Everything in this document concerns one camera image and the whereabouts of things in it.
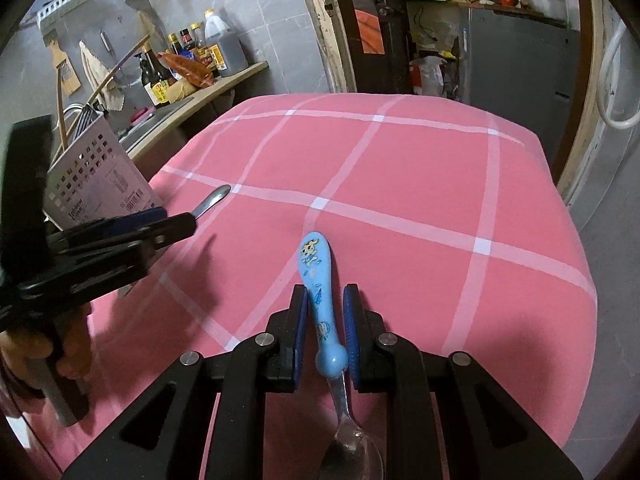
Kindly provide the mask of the person's left hand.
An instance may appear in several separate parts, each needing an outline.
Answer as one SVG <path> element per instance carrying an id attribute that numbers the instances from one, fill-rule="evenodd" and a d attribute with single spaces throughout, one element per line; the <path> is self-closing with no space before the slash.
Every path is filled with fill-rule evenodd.
<path id="1" fill-rule="evenodd" d="M 92 367 L 91 336 L 88 317 L 92 304 L 85 304 L 70 318 L 63 338 L 63 354 L 56 361 L 58 374 L 68 379 L 81 379 L 89 375 Z M 52 342 L 28 330 L 6 330 L 1 333 L 1 357 L 15 385 L 37 390 L 37 381 L 27 364 L 45 360 L 53 352 Z"/>

